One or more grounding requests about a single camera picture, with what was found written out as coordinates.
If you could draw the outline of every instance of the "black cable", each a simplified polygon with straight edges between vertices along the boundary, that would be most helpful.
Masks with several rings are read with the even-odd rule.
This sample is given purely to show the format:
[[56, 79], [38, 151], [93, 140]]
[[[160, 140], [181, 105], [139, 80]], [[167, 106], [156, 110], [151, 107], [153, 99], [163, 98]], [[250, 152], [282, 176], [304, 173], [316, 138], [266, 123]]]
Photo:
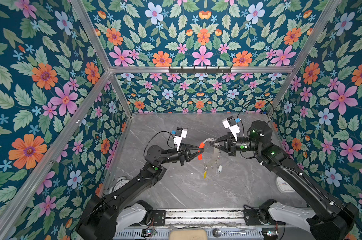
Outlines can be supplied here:
[[152, 141], [153, 140], [153, 138], [155, 137], [155, 136], [157, 136], [158, 134], [160, 134], [160, 133], [162, 133], [162, 132], [167, 132], [167, 133], [169, 133], [170, 135], [169, 135], [169, 138], [168, 138], [168, 142], [167, 142], [167, 144], [168, 144], [168, 146], [169, 146], [169, 139], [170, 139], [170, 136], [172, 136], [172, 138], [174, 139], [174, 137], [173, 137], [173, 135], [170, 133], [170, 132], [168, 132], [168, 131], [161, 131], [161, 132], [157, 132], [152, 138], [150, 138], [150, 140], [149, 140], [149, 142], [146, 144], [146, 147], [145, 147], [145, 149], [144, 149], [144, 153], [143, 153], [143, 155], [144, 155], [144, 158], [145, 158], [145, 152], [146, 152], [146, 148], [148, 147], [148, 145], [149, 145], [149, 143], [150, 143], [150, 141]]

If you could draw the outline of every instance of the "floral wallpaper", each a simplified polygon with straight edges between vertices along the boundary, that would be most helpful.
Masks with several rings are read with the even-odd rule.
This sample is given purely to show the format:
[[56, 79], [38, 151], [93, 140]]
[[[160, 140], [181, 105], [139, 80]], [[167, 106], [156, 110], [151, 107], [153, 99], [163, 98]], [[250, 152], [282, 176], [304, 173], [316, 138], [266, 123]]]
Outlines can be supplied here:
[[[102, 73], [68, 1], [0, 0], [0, 216]], [[107, 82], [7, 239], [68, 239], [125, 118]]]
[[[359, 209], [362, 227], [362, 0], [343, 1], [274, 115], [285, 151]], [[354, 226], [346, 239], [362, 239]]]
[[[85, 7], [116, 66], [286, 66], [326, 3], [99, 0], [85, 1]], [[313, 48], [310, 55], [317, 52]]]

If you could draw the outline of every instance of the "teal wallpaper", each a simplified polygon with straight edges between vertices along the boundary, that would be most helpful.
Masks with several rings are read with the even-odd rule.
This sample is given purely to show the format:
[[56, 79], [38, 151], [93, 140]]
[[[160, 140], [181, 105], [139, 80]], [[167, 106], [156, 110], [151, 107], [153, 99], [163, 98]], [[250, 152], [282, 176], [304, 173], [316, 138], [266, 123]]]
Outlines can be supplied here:
[[[286, 152], [359, 209], [362, 227], [362, 0], [343, 1], [274, 115]], [[355, 226], [346, 239], [362, 239]]]
[[[102, 73], [68, 1], [0, 0], [0, 216]], [[8, 239], [68, 239], [125, 118], [108, 82]]]

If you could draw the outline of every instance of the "marble surface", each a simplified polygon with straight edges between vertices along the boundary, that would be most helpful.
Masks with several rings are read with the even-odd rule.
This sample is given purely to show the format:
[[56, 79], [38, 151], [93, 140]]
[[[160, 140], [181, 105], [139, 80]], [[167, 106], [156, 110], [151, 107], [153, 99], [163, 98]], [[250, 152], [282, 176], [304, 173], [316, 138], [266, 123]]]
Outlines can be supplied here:
[[[155, 133], [172, 131], [177, 127], [187, 128], [187, 137], [182, 142], [198, 146], [206, 138], [218, 138], [225, 135], [228, 129], [222, 125], [222, 119], [233, 114], [140, 114], [134, 115], [128, 129], [128, 136], [123, 146], [115, 177], [134, 178], [144, 165], [143, 150]], [[267, 120], [264, 114], [241, 114], [240, 118], [245, 130], [254, 120]], [[153, 139], [149, 146], [169, 147], [166, 141], [169, 135], [161, 133]], [[273, 142], [280, 145], [277, 136]], [[239, 154], [228, 157], [222, 152], [218, 164], [223, 166], [222, 172], [208, 169], [207, 178], [203, 179], [204, 162], [211, 160], [213, 147], [205, 147], [203, 160], [195, 158], [186, 162], [168, 163], [163, 166], [167, 172], [154, 187], [143, 192], [135, 201], [145, 200], [154, 208], [220, 208], [242, 207], [243, 204], [258, 207], [269, 198], [293, 207], [306, 207], [306, 202], [297, 194], [282, 194], [278, 191], [275, 180], [277, 176], [255, 159], [247, 160]], [[252, 153], [243, 153], [245, 157]]]

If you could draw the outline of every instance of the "metal spoon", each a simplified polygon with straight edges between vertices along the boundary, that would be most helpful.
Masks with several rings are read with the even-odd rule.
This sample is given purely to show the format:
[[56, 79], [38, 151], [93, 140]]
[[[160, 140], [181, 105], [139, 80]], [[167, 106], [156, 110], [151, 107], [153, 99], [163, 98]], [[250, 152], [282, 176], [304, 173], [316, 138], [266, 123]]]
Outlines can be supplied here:
[[213, 229], [213, 236], [215, 237], [221, 237], [222, 234], [225, 234], [225, 233], [238, 233], [238, 234], [246, 234], [246, 230], [241, 230], [241, 231], [238, 231], [238, 232], [222, 232], [219, 228], [215, 228]]

